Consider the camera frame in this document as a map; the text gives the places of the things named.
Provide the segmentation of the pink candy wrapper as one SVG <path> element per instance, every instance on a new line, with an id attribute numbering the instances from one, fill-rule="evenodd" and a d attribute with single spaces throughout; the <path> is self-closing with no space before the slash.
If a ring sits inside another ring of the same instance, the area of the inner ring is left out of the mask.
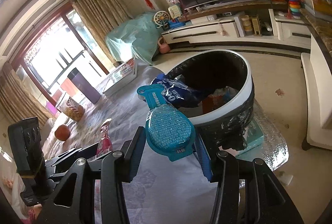
<path id="1" fill-rule="evenodd" d="M 112 151 L 112 142 L 111 139 L 109 138 L 109 126 L 111 124 L 111 121 L 112 119 L 108 118 L 100 126 L 101 140 L 97 146 L 97 152 L 96 152 L 97 158 Z"/>

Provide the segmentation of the teal brush-shaped package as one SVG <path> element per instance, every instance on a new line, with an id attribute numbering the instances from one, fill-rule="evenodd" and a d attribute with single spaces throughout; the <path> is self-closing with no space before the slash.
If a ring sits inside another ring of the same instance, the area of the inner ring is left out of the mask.
<path id="1" fill-rule="evenodd" d="M 150 148 L 171 162 L 190 156 L 196 138 L 194 125 L 178 109 L 168 104 L 160 84 L 141 86 L 137 94 L 149 107 L 146 117 L 146 140 Z"/>

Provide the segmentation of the blue snack bag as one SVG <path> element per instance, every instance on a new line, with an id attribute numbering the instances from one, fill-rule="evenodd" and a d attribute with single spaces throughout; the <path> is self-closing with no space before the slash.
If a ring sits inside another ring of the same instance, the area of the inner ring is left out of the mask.
<path id="1" fill-rule="evenodd" d="M 161 94 L 167 103 L 175 108 L 195 108 L 201 102 L 200 92 L 187 86 L 185 77 L 178 75 L 175 79 L 170 79 L 165 74 L 160 74 L 151 82 L 163 86 Z"/>

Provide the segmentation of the black white trash bin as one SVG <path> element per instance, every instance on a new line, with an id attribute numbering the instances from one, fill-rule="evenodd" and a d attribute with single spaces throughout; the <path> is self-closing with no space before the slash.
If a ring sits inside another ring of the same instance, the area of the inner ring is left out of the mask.
<path id="1" fill-rule="evenodd" d="M 254 82 L 248 61 L 231 50 L 192 56 L 166 76 L 194 90 L 202 110 L 188 112 L 198 132 L 223 149 L 244 150 L 245 129 L 253 118 Z"/>

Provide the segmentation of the red apple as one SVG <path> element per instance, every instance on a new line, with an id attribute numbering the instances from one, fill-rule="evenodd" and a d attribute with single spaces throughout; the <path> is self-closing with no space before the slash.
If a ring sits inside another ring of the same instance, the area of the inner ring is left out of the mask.
<path id="1" fill-rule="evenodd" d="M 60 125 L 55 131 L 55 137 L 60 141 L 66 141 L 70 137 L 70 129 L 66 125 Z"/>

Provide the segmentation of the teal tissue box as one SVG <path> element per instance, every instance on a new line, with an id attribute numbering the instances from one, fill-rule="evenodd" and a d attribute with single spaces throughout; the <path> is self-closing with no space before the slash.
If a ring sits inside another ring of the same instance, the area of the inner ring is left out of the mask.
<path id="1" fill-rule="evenodd" d="M 246 136 L 245 141 L 247 142 L 247 147 L 245 149 L 237 152 L 235 154 L 236 156 L 246 153 L 249 150 L 256 148 L 257 146 L 260 146 L 263 143 L 264 134 L 263 134 L 261 127 L 255 120 L 255 118 L 253 118 L 251 120 L 251 122 L 249 123 L 246 134 L 247 134 L 247 136 Z"/>

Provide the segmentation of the clear snack jar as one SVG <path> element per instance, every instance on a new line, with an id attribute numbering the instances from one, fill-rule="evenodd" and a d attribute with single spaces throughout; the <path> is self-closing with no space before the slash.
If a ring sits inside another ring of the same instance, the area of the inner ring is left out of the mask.
<path id="1" fill-rule="evenodd" d="M 58 100 L 56 108 L 76 122 L 79 122 L 85 113 L 85 109 L 68 94 Z"/>

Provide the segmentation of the beige curtain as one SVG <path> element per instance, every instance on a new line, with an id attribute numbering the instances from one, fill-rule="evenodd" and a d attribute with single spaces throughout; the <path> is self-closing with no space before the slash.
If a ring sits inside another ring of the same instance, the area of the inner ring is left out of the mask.
<path id="1" fill-rule="evenodd" d="M 103 53 L 117 66 L 105 42 L 106 35 L 131 16 L 119 0 L 69 0 Z"/>
<path id="2" fill-rule="evenodd" d="M 28 91 L 9 62 L 1 69 L 1 109 L 10 123 L 37 117 L 42 128 L 54 116 Z"/>

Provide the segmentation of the children's picture books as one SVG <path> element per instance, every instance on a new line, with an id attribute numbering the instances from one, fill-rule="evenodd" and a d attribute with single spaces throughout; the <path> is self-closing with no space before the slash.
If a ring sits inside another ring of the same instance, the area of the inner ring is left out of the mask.
<path id="1" fill-rule="evenodd" d="M 113 94 L 124 88 L 137 77 L 137 61 L 135 58 L 121 64 L 113 71 L 107 80 L 103 94 L 111 97 Z"/>

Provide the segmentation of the purple thermos bottle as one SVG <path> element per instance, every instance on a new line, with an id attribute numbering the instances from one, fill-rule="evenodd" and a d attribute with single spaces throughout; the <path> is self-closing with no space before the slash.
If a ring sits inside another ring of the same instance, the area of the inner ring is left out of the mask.
<path id="1" fill-rule="evenodd" d="M 77 68 L 73 68 L 67 77 L 91 103 L 96 104 L 99 101 L 100 93 L 85 79 Z"/>

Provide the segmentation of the white side cabinet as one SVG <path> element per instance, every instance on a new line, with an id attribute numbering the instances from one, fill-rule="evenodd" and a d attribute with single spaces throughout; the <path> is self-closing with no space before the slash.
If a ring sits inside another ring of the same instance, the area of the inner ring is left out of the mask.
<path id="1" fill-rule="evenodd" d="M 307 133 L 302 149 L 331 150 L 331 22 L 301 9 L 311 32 L 310 53 L 301 53 L 307 89 Z"/>

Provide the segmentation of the toy ferris wheel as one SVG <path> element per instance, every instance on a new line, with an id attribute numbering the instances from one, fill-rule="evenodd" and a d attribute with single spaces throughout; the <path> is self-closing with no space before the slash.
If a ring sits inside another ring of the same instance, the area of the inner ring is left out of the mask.
<path id="1" fill-rule="evenodd" d="M 171 16 L 167 11 L 157 11 L 153 16 L 153 21 L 157 28 L 162 28 L 163 30 L 167 30 L 169 28 L 169 21 L 171 20 Z"/>

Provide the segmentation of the toy cash register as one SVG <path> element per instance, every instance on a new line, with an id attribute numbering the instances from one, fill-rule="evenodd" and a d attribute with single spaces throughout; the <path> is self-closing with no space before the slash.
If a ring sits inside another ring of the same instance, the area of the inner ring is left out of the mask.
<path id="1" fill-rule="evenodd" d="M 179 18 L 182 15 L 181 8 L 178 5 L 172 5 L 168 8 L 171 19 Z"/>

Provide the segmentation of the beige curtain right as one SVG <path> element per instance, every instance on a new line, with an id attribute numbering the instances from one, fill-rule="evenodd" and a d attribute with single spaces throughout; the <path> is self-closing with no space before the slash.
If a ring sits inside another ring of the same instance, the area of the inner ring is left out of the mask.
<path id="1" fill-rule="evenodd" d="M 117 66 L 105 42 L 106 35 L 131 16 L 119 0 L 69 0 L 103 53 Z"/>

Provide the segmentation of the white TV cabinet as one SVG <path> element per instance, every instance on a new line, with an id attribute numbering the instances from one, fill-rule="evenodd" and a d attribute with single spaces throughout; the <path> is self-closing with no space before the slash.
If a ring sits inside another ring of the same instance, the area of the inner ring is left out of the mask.
<path id="1" fill-rule="evenodd" d="M 245 11 L 268 10 L 270 36 L 246 34 L 241 17 Z M 285 1 L 254 0 L 205 10 L 192 10 L 179 17 L 180 22 L 190 22 L 162 33 L 169 43 L 189 42 L 259 42 L 286 45 L 300 49 L 311 48 L 311 32 L 303 21 L 286 19 L 275 15 L 275 11 L 288 9 Z"/>

